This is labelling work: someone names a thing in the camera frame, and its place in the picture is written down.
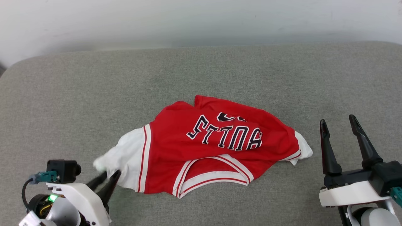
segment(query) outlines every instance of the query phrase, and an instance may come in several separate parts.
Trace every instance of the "gray fabric surface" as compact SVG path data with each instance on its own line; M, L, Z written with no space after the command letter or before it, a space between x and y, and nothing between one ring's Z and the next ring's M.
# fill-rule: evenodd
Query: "gray fabric surface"
M361 157L348 115L379 154L402 162L402 46L382 42L76 52L24 60L0 78L1 225L24 216L21 186L52 158L77 160L79 182L120 136L196 94L262 108L314 151L280 162L249 186L206 185L177 199L117 188L112 225L341 225L320 206L319 121L344 170ZM27 197L46 192L29 186Z

